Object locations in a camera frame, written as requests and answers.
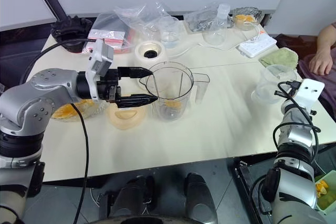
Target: clear plastic bag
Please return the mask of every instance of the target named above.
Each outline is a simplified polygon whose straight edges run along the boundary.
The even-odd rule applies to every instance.
[[[209,31],[217,16],[219,4],[218,2],[212,2],[200,10],[183,15],[187,30],[191,33]],[[233,22],[229,17],[227,25],[228,27],[233,26]]]
[[[93,23],[89,39],[104,39],[105,44],[114,48],[115,54],[129,52],[134,47],[135,31],[125,24],[115,12],[101,13]],[[88,42],[83,53],[89,52],[94,42]]]
[[[160,18],[169,16],[159,2],[131,8],[116,7],[114,11],[125,24],[140,32],[146,40],[160,39],[160,32],[156,23]]]

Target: clear plastic cup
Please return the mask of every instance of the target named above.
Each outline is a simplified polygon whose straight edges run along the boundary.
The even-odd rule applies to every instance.
[[[265,104],[274,104],[281,100],[281,97],[274,95],[278,83],[282,81],[295,81],[297,76],[293,69],[283,65],[271,65],[261,71],[260,80],[256,89],[252,92],[253,101]],[[282,85],[285,91],[289,90],[288,85]]]
[[[158,116],[165,121],[180,118],[187,106],[191,89],[197,85],[196,103],[201,103],[210,78],[206,74],[192,73],[177,62],[162,62],[150,68],[153,75],[140,79],[148,92],[158,98],[153,102]]]
[[[174,48],[180,40],[180,23],[177,18],[162,17],[157,23],[161,35],[161,43],[165,48]]]

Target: power strip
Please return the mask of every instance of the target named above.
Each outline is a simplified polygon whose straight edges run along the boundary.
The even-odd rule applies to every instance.
[[[271,46],[277,43],[275,39],[273,39],[272,37],[270,37],[268,34],[265,34],[265,33],[260,34],[257,41],[255,42],[250,42],[250,41],[253,41],[253,39],[243,42],[238,46],[238,50],[243,55],[249,58],[253,58],[257,56],[261,52],[267,50],[268,48],[270,48]]]

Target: tabletop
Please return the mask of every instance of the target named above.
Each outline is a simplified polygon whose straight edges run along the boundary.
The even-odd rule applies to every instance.
[[[173,59],[190,67],[192,72],[209,75],[211,81],[203,102],[195,104],[193,88],[185,113],[173,122],[160,121],[152,113],[151,105],[147,105],[143,122],[126,131],[110,124],[105,112],[86,119],[90,151],[88,176],[276,151],[272,132],[282,121],[281,102],[261,105],[250,96],[263,69],[258,58],[244,57],[236,49],[204,47],[201,34],[184,39],[185,43],[168,53],[176,55],[190,45],[203,45],[193,46]],[[241,33],[239,36],[238,31],[229,29],[222,49],[242,41]],[[50,36],[45,48],[54,43]],[[276,49],[274,46],[263,55]],[[114,55],[111,67],[132,66],[133,57],[133,53]],[[83,71],[87,64],[88,55],[72,54],[58,47],[36,62],[31,75],[46,68]],[[134,79],[124,78],[119,85],[124,94],[144,92]],[[333,142],[334,121],[319,102],[313,109],[318,112],[313,122],[322,130],[320,144]],[[43,148],[45,182],[83,177],[85,139],[80,122],[51,119]]]

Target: pitcher handle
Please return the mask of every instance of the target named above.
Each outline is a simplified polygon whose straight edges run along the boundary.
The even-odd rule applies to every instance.
[[[196,104],[200,104],[203,100],[205,91],[209,85],[210,78],[204,73],[193,73],[194,84],[197,85]]]

